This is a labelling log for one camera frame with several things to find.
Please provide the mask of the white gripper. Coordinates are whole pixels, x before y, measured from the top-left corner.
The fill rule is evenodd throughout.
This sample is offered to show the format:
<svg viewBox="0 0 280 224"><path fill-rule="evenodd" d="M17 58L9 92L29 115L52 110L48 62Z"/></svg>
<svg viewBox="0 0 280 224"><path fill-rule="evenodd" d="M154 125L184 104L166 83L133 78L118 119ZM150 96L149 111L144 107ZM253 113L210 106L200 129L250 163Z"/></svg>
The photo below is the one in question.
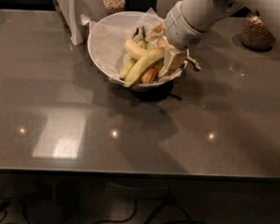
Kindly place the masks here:
<svg viewBox="0 0 280 224"><path fill-rule="evenodd" d="M170 76L177 71L187 57L186 49L194 44L194 40L200 39L202 32L193 28L185 19L181 11L181 2L169 11L166 18L158 22L147 33L146 39L154 41L165 36L170 45L175 48L167 48L164 54L164 64L158 72L159 77Z"/></svg>

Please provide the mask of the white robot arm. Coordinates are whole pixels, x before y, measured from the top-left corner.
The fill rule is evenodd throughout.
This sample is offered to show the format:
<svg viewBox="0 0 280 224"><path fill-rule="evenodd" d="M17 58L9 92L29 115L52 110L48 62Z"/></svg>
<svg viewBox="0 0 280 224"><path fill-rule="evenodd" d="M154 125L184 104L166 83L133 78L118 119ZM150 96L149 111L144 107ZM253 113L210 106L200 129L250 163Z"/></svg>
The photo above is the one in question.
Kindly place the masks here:
<svg viewBox="0 0 280 224"><path fill-rule="evenodd" d="M166 36L176 48L187 48L218 20L232 16L244 6L259 15L280 44L280 0L181 0L161 24L148 32L146 39L153 41L159 36Z"/></svg>

